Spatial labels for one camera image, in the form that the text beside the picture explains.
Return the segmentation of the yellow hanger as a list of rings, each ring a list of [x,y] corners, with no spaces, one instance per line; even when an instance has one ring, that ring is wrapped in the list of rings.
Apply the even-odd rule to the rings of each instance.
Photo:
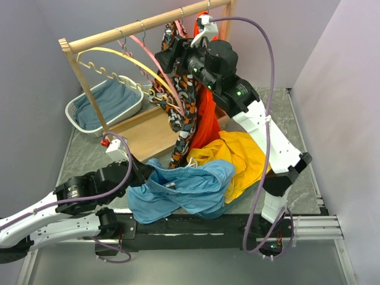
[[[79,63],[80,65],[88,68],[88,69],[93,69],[96,73],[98,74],[103,74],[105,76],[107,76],[107,78],[110,78],[110,79],[114,79],[114,78],[117,78],[117,80],[122,83],[122,84],[126,84],[126,81],[122,81],[120,76],[115,73],[115,72],[111,72],[110,74],[107,72],[106,68],[104,67],[100,67],[99,69],[96,68],[95,64],[93,62],[89,62],[88,64],[85,64],[83,62],[81,62],[81,57],[84,53],[86,52],[91,52],[91,51],[98,51],[98,52],[106,52],[106,53],[111,53],[111,54],[114,54],[116,56],[119,56],[121,58],[124,58],[126,59],[127,61],[130,61],[132,62],[134,65],[138,66],[139,68],[143,69],[146,73],[150,74],[152,77],[154,77],[161,85],[163,85],[167,91],[170,92],[170,94],[172,95],[172,97],[176,100],[176,104],[174,103],[169,103],[169,105],[171,107],[174,107],[175,109],[177,109],[179,111],[179,113],[183,114],[184,111],[183,111],[183,107],[182,107],[182,104],[181,104],[181,100],[179,99],[179,96],[177,94],[175,94],[175,90],[173,87],[170,87],[167,83],[167,81],[164,81],[161,77],[159,77],[153,70],[151,70],[149,67],[147,67],[146,65],[144,65],[143,63],[141,63],[140,61],[122,53],[122,52],[118,52],[116,50],[113,50],[113,49],[109,49],[109,48],[106,48],[106,47],[93,47],[93,48],[90,48],[90,49],[87,49],[85,51],[82,51],[82,52],[79,52],[77,54],[77,57],[76,57],[76,61],[77,63]]]

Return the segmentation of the light blue shorts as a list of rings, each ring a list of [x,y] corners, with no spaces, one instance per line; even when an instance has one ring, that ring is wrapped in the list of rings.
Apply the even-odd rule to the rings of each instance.
[[[235,175],[234,165],[225,160],[175,169],[163,168],[157,159],[147,165],[153,172],[146,183],[127,192],[128,207],[141,224],[166,218],[178,208],[200,215],[219,210]]]

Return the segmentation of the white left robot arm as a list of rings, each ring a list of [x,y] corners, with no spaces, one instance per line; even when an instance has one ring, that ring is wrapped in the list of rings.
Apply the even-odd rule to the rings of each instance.
[[[140,162],[111,163],[68,179],[39,202],[1,219],[1,263],[64,240],[114,237],[120,224],[107,205],[128,187],[146,183],[153,170]]]

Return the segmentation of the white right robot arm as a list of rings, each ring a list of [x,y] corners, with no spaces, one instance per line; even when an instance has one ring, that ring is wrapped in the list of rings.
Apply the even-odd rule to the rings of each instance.
[[[210,90],[213,100],[227,115],[239,124],[265,153],[271,167],[265,175],[264,206],[260,230],[274,236],[281,229],[277,216],[285,207],[289,189],[312,161],[308,152],[298,150],[266,113],[265,106],[251,84],[236,75],[238,54],[224,40],[197,45],[189,39],[176,36],[155,59],[169,74],[193,75]]]

